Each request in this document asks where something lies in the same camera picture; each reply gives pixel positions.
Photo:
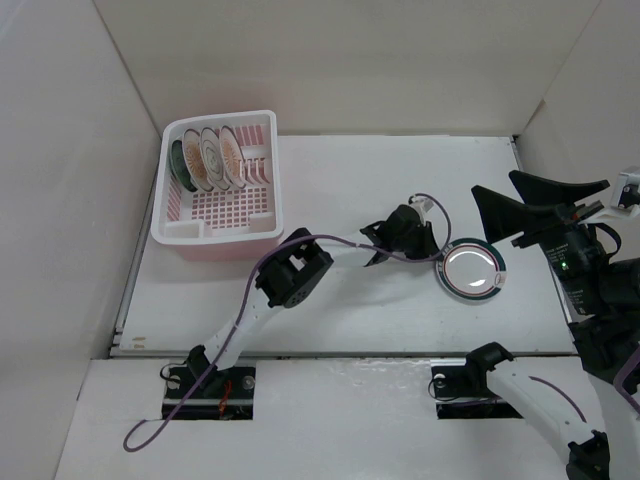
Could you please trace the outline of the green red rimmed plate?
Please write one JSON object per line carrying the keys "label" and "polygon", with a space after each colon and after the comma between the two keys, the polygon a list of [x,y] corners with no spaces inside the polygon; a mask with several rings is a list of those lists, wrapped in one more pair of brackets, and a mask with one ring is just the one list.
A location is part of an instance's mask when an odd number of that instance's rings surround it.
{"label": "green red rimmed plate", "polygon": [[507,266],[491,244],[466,237],[445,247],[436,262],[436,275],[450,296],[465,303],[485,303],[502,291]]}

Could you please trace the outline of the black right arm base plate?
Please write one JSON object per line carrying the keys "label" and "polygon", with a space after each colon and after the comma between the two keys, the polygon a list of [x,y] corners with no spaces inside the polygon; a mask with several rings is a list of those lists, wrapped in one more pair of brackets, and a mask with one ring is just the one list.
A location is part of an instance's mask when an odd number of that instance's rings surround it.
{"label": "black right arm base plate", "polygon": [[428,392],[439,420],[521,419],[507,402],[467,378],[462,364],[435,363]]}

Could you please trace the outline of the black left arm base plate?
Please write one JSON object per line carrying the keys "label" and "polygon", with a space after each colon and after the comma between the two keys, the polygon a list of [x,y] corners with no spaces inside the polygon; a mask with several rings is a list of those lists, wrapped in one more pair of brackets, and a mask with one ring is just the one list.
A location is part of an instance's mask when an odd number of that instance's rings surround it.
{"label": "black left arm base plate", "polygon": [[[199,387],[173,416],[174,420],[245,421],[253,419],[256,368],[225,370],[207,386]],[[195,382],[186,365],[169,363],[160,371],[165,382],[161,415],[167,419]]]}

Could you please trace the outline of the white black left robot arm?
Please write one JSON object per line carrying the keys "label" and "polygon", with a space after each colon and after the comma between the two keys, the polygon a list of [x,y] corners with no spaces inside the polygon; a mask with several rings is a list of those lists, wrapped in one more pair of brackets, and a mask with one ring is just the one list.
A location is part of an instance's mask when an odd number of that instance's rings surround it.
{"label": "white black left robot arm", "polygon": [[187,356],[189,384],[211,398],[227,382],[226,371],[276,314],[306,300],[332,267],[367,268],[394,259],[433,261],[441,254],[426,214],[435,201],[414,196],[387,219],[346,238],[295,230],[261,258],[249,275],[240,312]]}

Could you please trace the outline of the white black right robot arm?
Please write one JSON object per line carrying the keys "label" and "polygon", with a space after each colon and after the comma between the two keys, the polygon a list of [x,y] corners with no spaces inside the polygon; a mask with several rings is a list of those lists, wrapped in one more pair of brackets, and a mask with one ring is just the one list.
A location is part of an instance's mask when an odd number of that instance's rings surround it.
{"label": "white black right robot arm", "polygon": [[509,178],[513,200],[485,187],[472,194],[489,243],[506,238],[515,247],[537,245],[583,320],[569,325],[582,368],[599,400],[605,428],[598,431],[552,404],[500,344],[466,357],[462,381],[511,405],[553,448],[570,479],[636,479],[639,476],[639,261],[613,261],[597,238],[619,234],[597,221],[609,211],[586,198],[608,188],[606,180],[570,184],[520,171]]}

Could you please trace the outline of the orange sunburst plate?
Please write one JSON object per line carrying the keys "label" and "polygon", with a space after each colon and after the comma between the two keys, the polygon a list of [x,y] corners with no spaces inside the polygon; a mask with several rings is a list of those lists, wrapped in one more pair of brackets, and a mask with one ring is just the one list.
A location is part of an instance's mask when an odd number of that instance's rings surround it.
{"label": "orange sunburst plate", "polygon": [[185,165],[194,185],[201,191],[211,192],[214,187],[209,182],[201,150],[200,134],[194,129],[187,129],[182,136],[182,150]]}
{"label": "orange sunburst plate", "polygon": [[229,126],[223,126],[219,133],[219,145],[223,167],[230,183],[238,189],[244,189],[244,155],[239,142]]}

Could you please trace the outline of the white plate grey rim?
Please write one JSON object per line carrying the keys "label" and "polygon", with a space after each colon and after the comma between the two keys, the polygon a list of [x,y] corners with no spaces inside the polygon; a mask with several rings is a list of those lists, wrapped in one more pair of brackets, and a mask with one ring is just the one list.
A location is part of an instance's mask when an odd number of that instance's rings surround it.
{"label": "white plate grey rim", "polygon": [[209,182],[222,191],[228,191],[230,183],[225,178],[219,138],[213,129],[205,127],[201,130],[200,150]]}

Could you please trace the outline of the blue floral plate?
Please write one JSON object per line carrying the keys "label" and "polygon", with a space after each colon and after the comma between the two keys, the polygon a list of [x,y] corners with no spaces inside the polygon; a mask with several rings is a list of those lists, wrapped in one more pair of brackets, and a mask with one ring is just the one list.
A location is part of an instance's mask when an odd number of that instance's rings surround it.
{"label": "blue floral plate", "polygon": [[191,181],[191,175],[187,169],[181,140],[174,140],[169,151],[170,168],[174,177],[189,192],[196,192],[197,188]]}

